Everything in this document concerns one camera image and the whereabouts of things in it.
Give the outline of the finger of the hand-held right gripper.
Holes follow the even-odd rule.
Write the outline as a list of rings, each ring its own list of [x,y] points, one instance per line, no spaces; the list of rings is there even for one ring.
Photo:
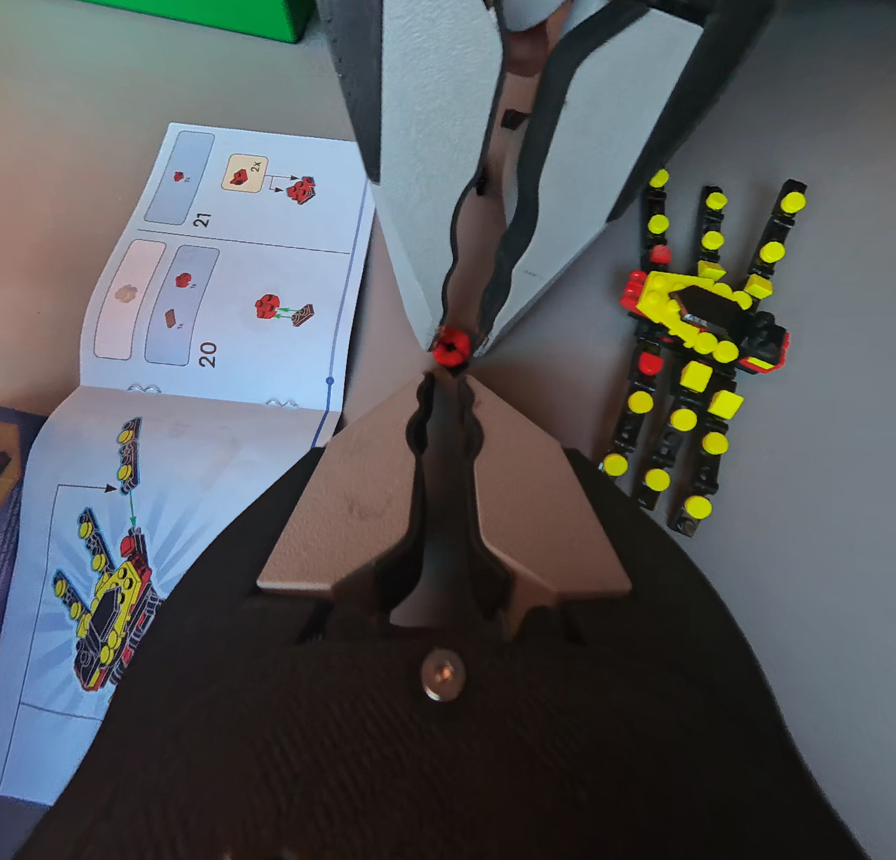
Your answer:
[[[778,0],[569,0],[508,150],[483,356],[687,140]]]
[[[502,15],[484,0],[315,1],[402,305],[430,350],[503,87]]]

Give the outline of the small red lego piece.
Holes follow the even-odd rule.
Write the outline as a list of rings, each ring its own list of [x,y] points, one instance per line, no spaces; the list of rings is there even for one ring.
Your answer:
[[[440,329],[431,350],[434,360],[448,370],[465,365],[471,351],[469,335],[464,330],[453,327]]]

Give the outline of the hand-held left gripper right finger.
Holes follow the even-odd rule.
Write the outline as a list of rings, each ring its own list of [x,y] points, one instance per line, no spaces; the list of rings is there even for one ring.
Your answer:
[[[457,382],[469,575],[512,638],[530,611],[621,598],[632,582],[561,444],[469,375]]]

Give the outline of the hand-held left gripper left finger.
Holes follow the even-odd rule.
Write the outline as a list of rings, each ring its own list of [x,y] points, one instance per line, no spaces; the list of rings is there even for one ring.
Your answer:
[[[257,578],[303,628],[359,617],[389,621],[423,570],[427,491],[422,456],[435,378],[422,373],[333,436]]]

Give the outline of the black yellow lego spider model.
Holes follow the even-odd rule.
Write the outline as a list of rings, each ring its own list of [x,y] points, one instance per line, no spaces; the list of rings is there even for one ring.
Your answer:
[[[655,409],[665,412],[633,496],[645,510],[654,510],[671,485],[679,451],[693,437],[691,472],[666,524],[690,538],[711,516],[720,488],[730,421],[744,401],[736,390],[737,373],[765,375],[787,360],[790,332],[761,304],[774,292],[774,272],[807,203],[807,186],[795,179],[783,182],[745,280],[733,286],[725,283],[721,263],[728,197],[717,185],[700,193],[691,270],[670,269],[668,178],[660,169],[642,194],[641,260],[620,296],[635,323],[628,387],[599,469],[613,479],[624,475],[645,420]]]

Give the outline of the dark purple printed packet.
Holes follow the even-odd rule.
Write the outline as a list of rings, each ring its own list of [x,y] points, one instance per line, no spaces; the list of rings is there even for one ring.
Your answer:
[[[46,421],[47,418],[1,407],[1,622],[6,617],[16,562],[28,454]]]

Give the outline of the lego instruction booklet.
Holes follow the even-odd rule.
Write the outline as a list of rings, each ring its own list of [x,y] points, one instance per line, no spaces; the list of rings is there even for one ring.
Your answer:
[[[169,125],[28,454],[3,797],[58,799],[188,569],[332,437],[374,214],[350,140]]]

